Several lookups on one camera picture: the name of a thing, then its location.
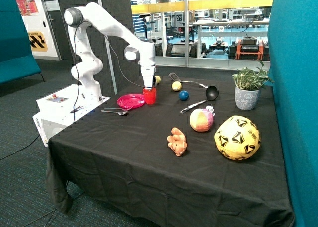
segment plant pot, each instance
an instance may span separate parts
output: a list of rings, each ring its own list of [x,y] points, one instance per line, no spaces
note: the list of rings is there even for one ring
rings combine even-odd
[[[253,109],[259,99],[261,90],[249,91],[242,90],[235,86],[235,104],[241,110],[251,110]]]

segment teal couch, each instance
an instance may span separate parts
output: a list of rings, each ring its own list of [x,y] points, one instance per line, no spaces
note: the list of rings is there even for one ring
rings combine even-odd
[[[0,21],[0,84],[41,73],[15,0],[1,0]]]
[[[271,75],[296,227],[318,226],[317,0],[274,0]]]

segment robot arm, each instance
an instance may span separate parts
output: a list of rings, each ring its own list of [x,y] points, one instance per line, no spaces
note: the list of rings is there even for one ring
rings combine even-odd
[[[138,39],[106,10],[93,2],[85,7],[67,9],[64,18],[68,25],[72,47],[82,59],[82,62],[72,67],[72,75],[85,86],[92,99],[101,97],[99,83],[94,80],[93,75],[101,71],[102,62],[95,56],[89,43],[86,30],[91,25],[104,36],[117,36],[129,43],[124,50],[125,58],[138,62],[145,88],[152,89],[156,68],[155,47],[151,40]]]

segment teddy bear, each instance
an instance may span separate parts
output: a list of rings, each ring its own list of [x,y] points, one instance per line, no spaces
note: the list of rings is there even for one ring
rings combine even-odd
[[[187,149],[188,144],[186,143],[185,135],[178,128],[174,127],[171,130],[172,135],[167,137],[168,146],[174,151],[177,156],[181,156]]]

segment door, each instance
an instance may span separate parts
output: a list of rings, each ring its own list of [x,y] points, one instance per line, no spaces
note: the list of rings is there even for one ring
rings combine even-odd
[[[16,0],[29,35],[34,58],[60,60],[43,0]]]

